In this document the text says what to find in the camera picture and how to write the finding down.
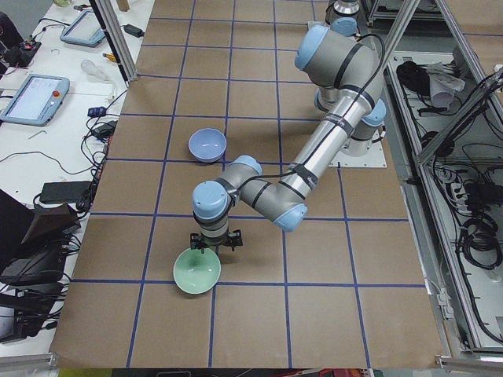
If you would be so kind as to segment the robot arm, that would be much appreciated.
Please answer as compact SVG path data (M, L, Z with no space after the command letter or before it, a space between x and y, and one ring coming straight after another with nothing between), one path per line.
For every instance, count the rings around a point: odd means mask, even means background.
M218 178L195 187L193 217L200 231L190 236L192 249L242 246L240 231L230 231L228 223L228 213L239 202L283 231L294 231L307 214L306 198L362 118L376 107L384 86L384 53L320 24L304 36L295 66L315 85L336 91L324 118L286 172L276 175L276 183L254 158L242 155Z
M325 10L325 22L332 31L343 36L354 36L358 30L356 16L360 9L358 0L333 0Z

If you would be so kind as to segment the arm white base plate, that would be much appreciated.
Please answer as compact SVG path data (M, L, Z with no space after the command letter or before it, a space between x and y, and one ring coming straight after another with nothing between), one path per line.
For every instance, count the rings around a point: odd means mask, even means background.
M331 167L339 168L386 168L387 162L377 134L367 141L349 139L338 151Z

